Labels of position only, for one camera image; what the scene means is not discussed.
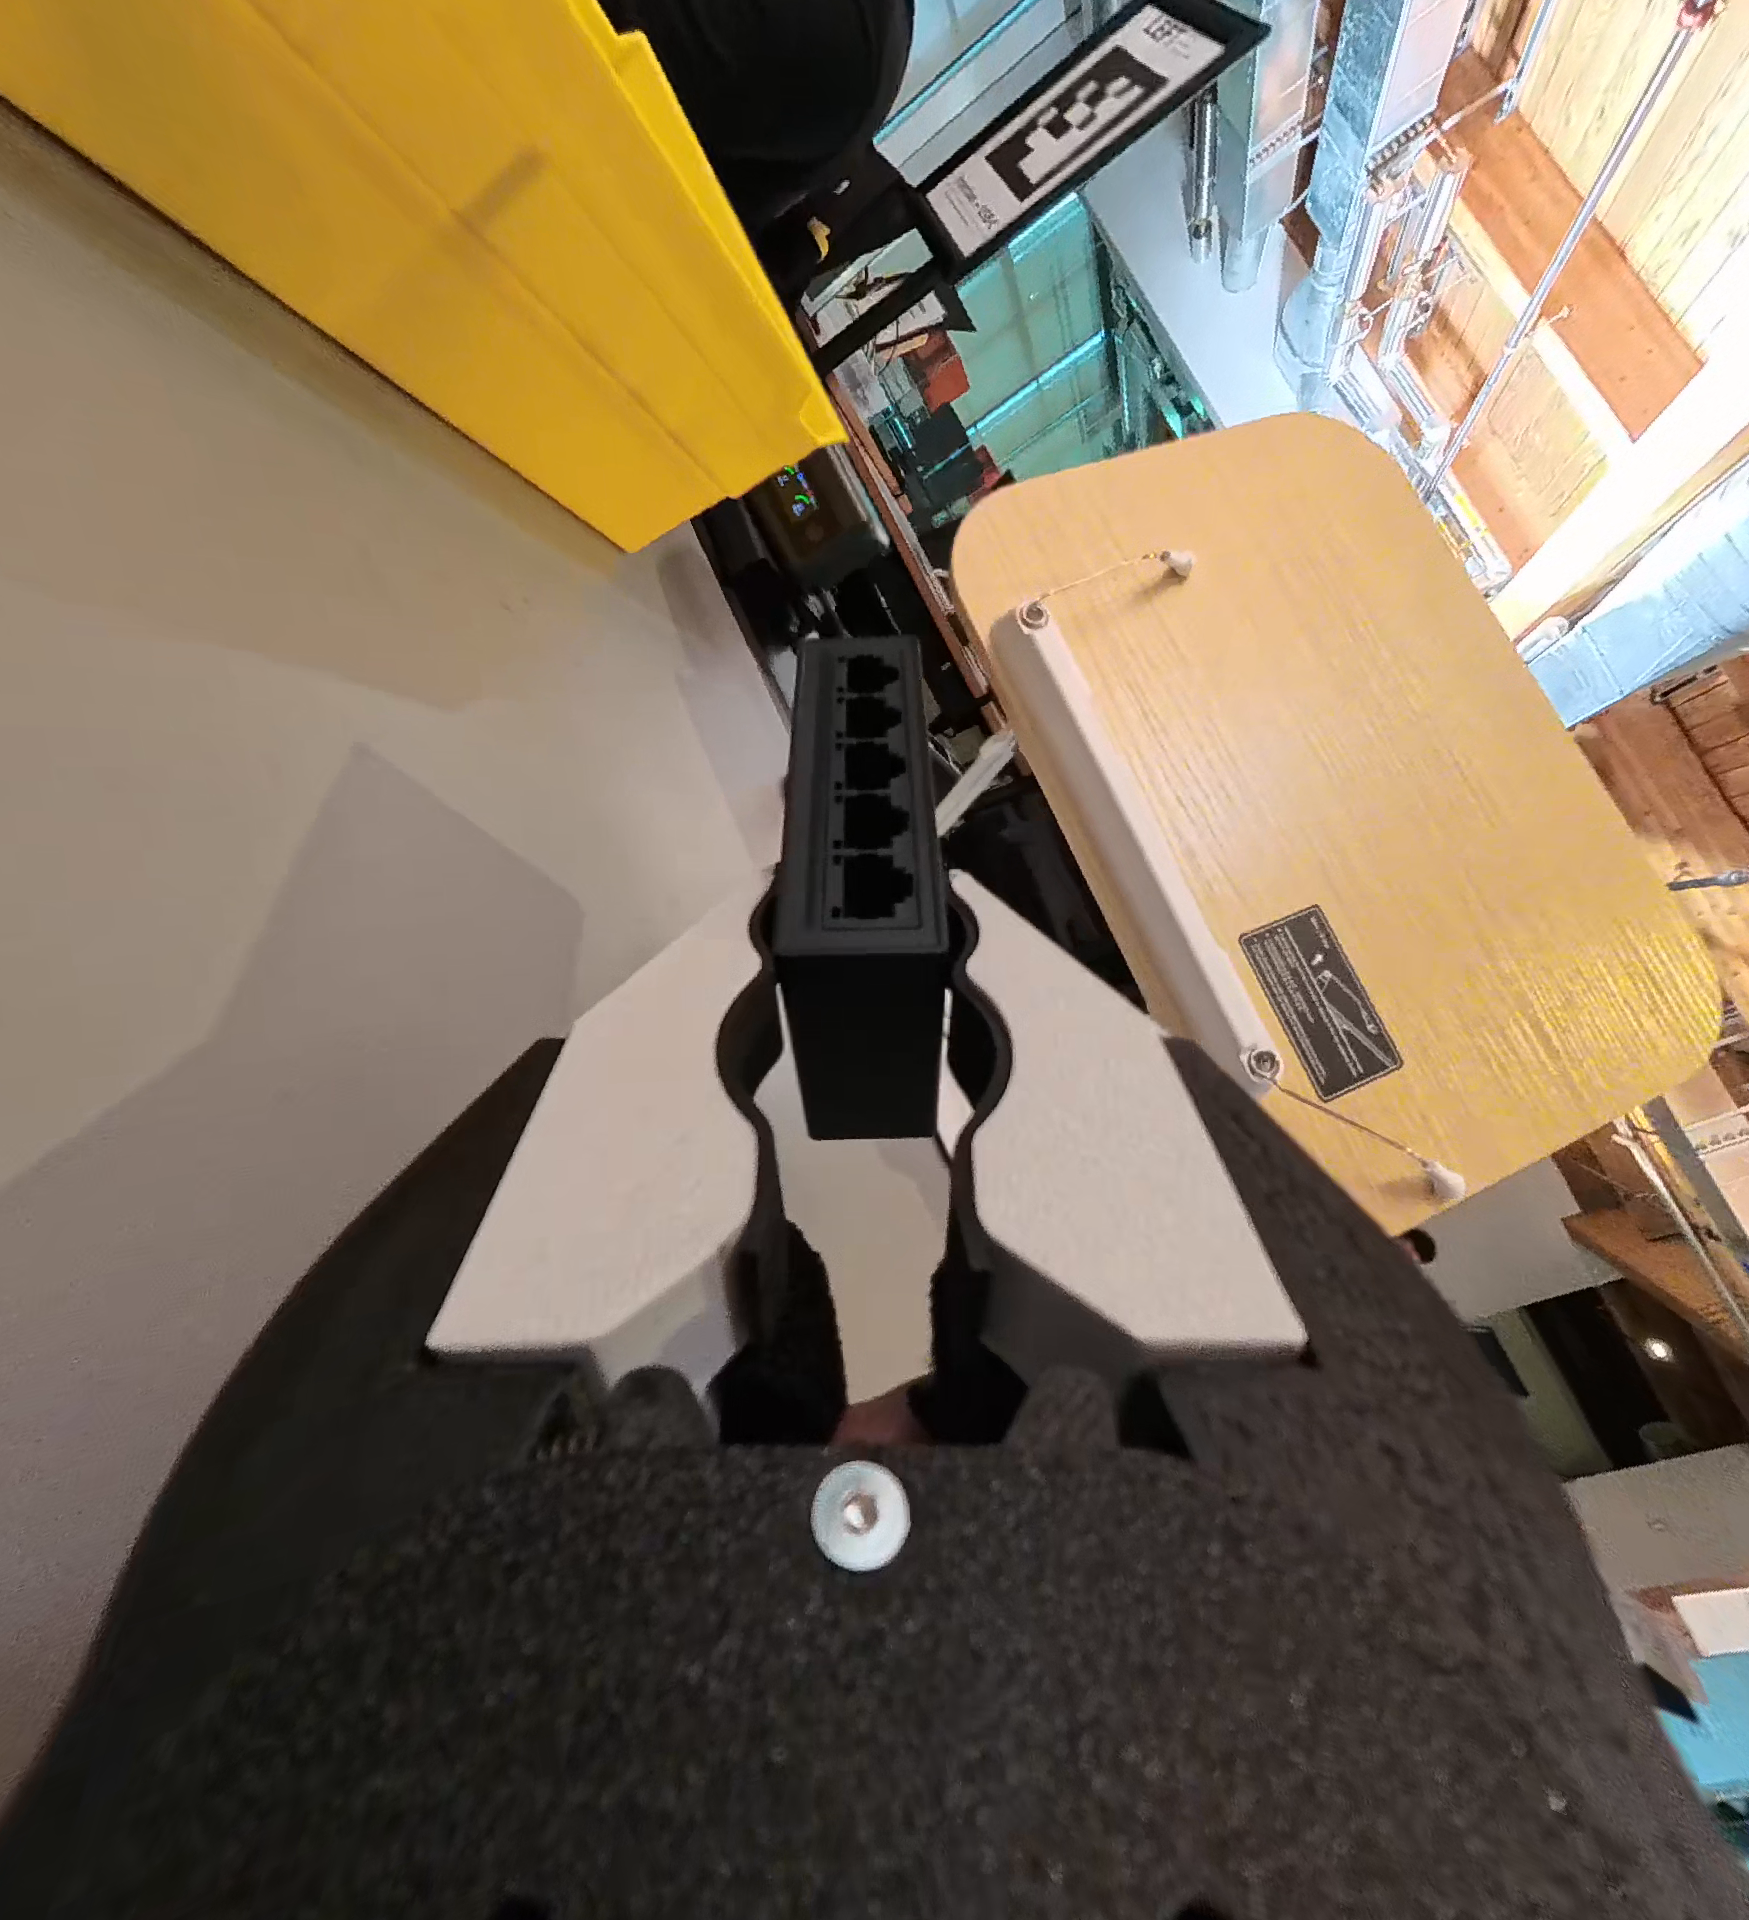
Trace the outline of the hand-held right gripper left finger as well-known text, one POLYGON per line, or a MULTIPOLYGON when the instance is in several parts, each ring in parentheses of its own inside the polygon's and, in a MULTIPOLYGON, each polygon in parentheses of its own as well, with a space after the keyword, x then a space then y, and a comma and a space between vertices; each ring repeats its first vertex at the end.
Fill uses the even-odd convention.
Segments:
POLYGON ((563 1042, 427 1332, 432 1357, 733 1357, 771 1150, 716 1043, 763 979, 763 898, 722 898, 563 1042))

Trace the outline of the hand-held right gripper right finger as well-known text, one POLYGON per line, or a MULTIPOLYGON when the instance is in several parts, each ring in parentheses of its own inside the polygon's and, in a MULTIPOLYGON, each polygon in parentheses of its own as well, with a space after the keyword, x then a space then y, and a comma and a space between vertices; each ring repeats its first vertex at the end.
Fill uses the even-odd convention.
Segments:
POLYGON ((1307 1330, 1168 1036, 967 873, 969 1096, 955 1208, 996 1353, 1301 1353, 1307 1330))

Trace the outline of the black ethernet switch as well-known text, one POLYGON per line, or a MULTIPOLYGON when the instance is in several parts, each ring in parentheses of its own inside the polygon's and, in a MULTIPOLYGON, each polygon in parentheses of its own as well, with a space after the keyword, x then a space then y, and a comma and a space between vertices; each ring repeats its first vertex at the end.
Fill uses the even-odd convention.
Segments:
POLYGON ((914 637, 821 637, 797 676, 771 973, 818 1142, 936 1135, 955 935, 914 637))

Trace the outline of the black label sticker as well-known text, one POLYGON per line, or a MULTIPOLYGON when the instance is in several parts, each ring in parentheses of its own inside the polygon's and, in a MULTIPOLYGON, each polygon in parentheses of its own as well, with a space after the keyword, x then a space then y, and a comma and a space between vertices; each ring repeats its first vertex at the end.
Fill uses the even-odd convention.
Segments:
POLYGON ((1318 905, 1243 933, 1239 947, 1318 1103, 1404 1070, 1377 1003, 1318 905))

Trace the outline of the light wood table board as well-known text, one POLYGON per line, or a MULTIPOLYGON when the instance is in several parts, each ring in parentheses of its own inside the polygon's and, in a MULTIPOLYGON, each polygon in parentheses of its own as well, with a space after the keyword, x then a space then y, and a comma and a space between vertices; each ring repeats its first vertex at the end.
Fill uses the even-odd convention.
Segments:
POLYGON ((1450 1206, 1416 1162, 1478 1194, 1705 1066, 1698 933, 1357 428, 1291 412, 1012 485, 951 582, 999 706, 994 623, 1054 605, 1272 1031, 1269 1117, 1384 1231, 1450 1206), (1239 947, 1311 905, 1404 1055, 1338 1103, 1239 947))

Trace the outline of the black device green lights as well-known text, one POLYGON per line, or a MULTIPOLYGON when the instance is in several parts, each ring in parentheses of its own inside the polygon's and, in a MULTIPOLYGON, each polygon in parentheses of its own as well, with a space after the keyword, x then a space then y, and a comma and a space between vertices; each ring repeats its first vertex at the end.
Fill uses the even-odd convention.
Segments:
POLYGON ((779 468, 742 499, 771 564, 806 593, 830 593, 895 558, 890 530, 846 446, 779 468))

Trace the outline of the yellow plastic bin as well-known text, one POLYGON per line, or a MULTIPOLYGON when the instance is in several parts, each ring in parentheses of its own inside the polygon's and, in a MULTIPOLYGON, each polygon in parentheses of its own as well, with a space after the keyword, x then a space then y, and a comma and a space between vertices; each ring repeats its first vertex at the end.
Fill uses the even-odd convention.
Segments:
POLYGON ((0 2, 0 98, 622 551, 846 441, 598 5, 0 2))

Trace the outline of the black white printed tag board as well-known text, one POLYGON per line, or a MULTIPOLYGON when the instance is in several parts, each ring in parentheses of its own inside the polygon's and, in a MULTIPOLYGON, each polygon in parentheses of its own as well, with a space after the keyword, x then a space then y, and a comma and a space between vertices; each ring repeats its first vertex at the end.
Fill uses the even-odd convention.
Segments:
POLYGON ((962 278, 992 262, 1269 34, 1225 5, 1126 5, 913 190, 936 268, 962 278))

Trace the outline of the white table rail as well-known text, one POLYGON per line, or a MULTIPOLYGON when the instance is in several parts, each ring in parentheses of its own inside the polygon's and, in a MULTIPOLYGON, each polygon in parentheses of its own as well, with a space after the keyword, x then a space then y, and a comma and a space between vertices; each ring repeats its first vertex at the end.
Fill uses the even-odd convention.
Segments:
POLYGON ((1253 1099, 1284 1063, 1209 924, 1182 859, 1114 741, 1050 601, 1004 612, 991 676, 1153 1022, 1197 1043, 1253 1099))

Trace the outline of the silver ventilation duct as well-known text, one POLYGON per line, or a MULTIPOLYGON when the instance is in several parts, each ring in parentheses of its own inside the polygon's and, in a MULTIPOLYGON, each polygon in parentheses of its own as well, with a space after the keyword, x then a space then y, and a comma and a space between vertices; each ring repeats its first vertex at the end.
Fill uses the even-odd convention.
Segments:
POLYGON ((1278 320, 1294 401, 1402 450, 1437 424, 1408 365, 1450 264, 1465 160, 1450 141, 1450 70, 1483 5, 1343 5, 1313 174, 1299 205, 1314 251, 1278 320))
POLYGON ((1570 729, 1693 670, 1749 656, 1749 456, 1578 620, 1517 645, 1570 729))

